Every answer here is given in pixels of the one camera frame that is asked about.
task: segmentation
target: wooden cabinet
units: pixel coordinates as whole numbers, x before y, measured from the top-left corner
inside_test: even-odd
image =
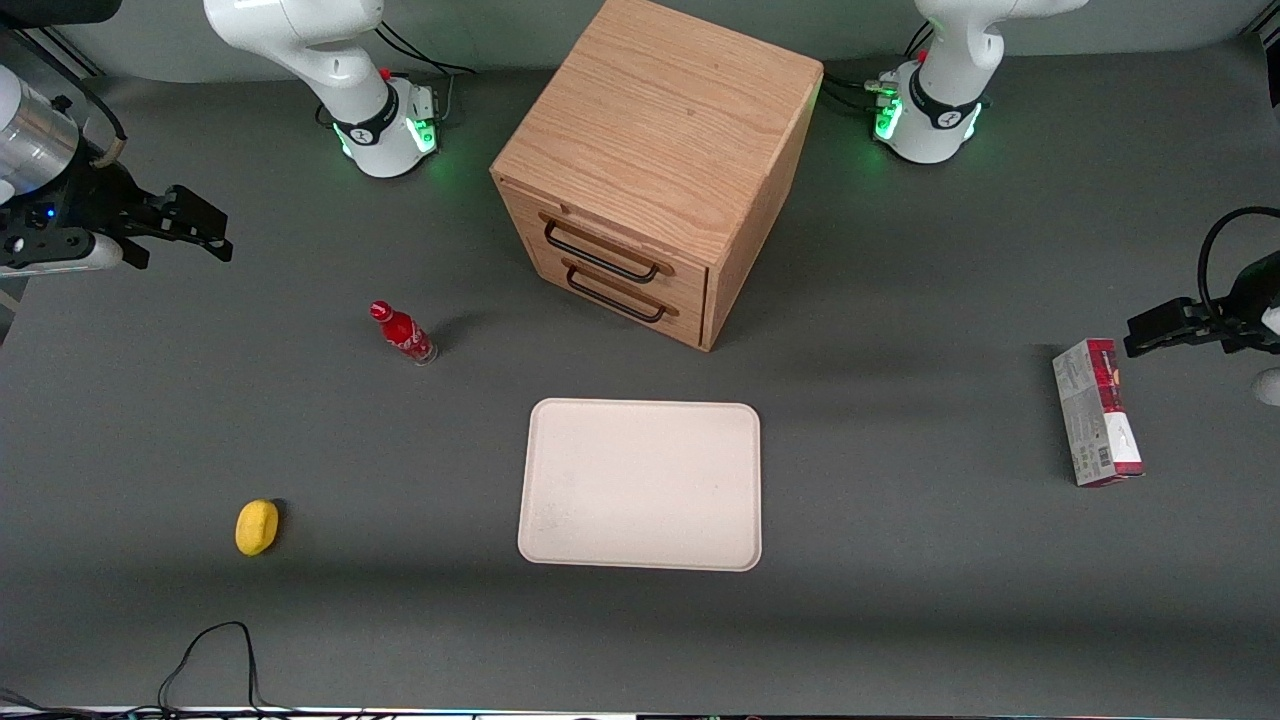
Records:
[[[490,173],[538,274],[710,350],[791,190],[822,64],[608,0]]]

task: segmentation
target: black metal handle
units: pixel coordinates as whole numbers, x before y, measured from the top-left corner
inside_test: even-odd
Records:
[[[608,295],[604,295],[602,292],[596,292],[596,291],[586,287],[582,283],[573,282],[573,275],[575,274],[577,274],[577,268],[573,266],[573,265],[570,265],[568,266],[568,274],[564,275],[564,281],[568,283],[568,286],[571,288],[581,292],[582,295],[585,295],[585,296],[588,296],[590,299],[599,300],[600,302],[608,305],[609,307],[613,307],[618,313],[623,313],[626,315],[630,315],[630,316],[640,320],[641,323],[649,323],[652,325],[652,324],[657,323],[658,320],[660,320],[662,316],[667,314],[667,307],[663,306],[663,305],[659,305],[658,306],[658,311],[654,313],[653,315],[645,315],[644,313],[641,313],[639,310],[635,310],[632,307],[627,307],[626,305],[618,302],[617,300],[613,300]]]
[[[567,243],[564,241],[556,240],[554,237],[552,237],[552,231],[554,231],[554,229],[556,229],[556,220],[554,219],[547,220],[547,229],[543,231],[543,237],[547,238],[547,242],[549,242],[552,245],[552,247],[554,247],[557,250],[563,250],[564,252],[568,252],[570,255],[572,255],[572,256],[575,256],[575,258],[577,258],[580,260],[586,260],[588,263],[595,265],[596,268],[605,269],[605,270],[608,270],[608,272],[611,272],[611,273],[613,273],[613,274],[616,274],[618,277],[626,278],[626,279],[628,279],[628,281],[631,281],[631,282],[634,282],[636,284],[644,284],[646,282],[650,282],[650,281],[653,281],[653,278],[655,278],[658,275],[658,264],[657,263],[652,263],[649,265],[649,272],[648,273],[645,273],[643,275],[637,275],[637,274],[632,273],[631,270],[628,270],[626,268],[620,268],[620,266],[614,265],[613,263],[609,263],[608,260],[605,260],[603,258],[596,258],[595,255],[591,255],[590,252],[588,252],[585,250],[579,250],[577,247],[573,247],[572,245],[570,245],[570,243]]]

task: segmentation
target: white tray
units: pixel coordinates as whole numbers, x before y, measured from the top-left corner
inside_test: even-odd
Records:
[[[532,562],[750,570],[760,559],[759,416],[719,402],[539,402],[518,544]]]

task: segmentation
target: coca-cola bottle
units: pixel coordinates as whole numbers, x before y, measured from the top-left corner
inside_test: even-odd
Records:
[[[439,348],[435,347],[431,338],[426,337],[413,318],[393,309],[381,300],[369,306],[369,314],[381,325],[387,342],[394,345],[415,364],[426,365],[435,360]]]

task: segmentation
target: red and white box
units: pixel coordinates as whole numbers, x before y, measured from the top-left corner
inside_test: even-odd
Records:
[[[1100,488],[1142,475],[1142,456],[1120,401],[1116,342],[1080,342],[1053,359],[1053,375],[1071,443],[1075,484]]]

